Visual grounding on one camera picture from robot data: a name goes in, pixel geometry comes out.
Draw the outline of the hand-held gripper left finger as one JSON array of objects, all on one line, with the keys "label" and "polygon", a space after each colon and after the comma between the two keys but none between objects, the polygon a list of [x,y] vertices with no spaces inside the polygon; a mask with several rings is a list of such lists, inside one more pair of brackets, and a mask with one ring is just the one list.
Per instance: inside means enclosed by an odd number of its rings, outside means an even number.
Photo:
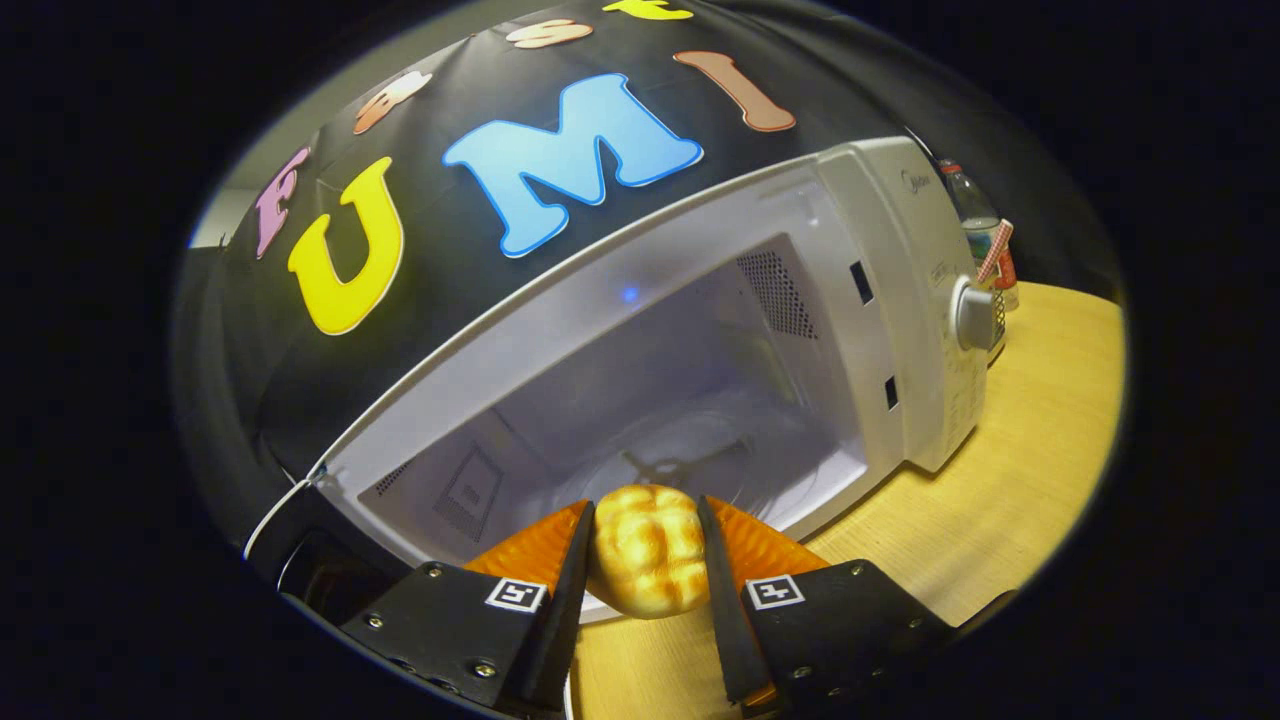
[{"label": "hand-held gripper left finger", "polygon": [[497,716],[561,716],[595,506],[581,500],[467,565],[429,561],[342,626],[367,657]]}]

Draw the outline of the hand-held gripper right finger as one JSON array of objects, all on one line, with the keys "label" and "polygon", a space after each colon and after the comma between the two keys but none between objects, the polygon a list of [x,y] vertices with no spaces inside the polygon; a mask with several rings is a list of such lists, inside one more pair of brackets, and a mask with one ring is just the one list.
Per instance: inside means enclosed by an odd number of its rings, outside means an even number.
[{"label": "hand-held gripper right finger", "polygon": [[724,692],[745,714],[852,705],[955,639],[870,560],[828,562],[709,495],[698,518]]}]

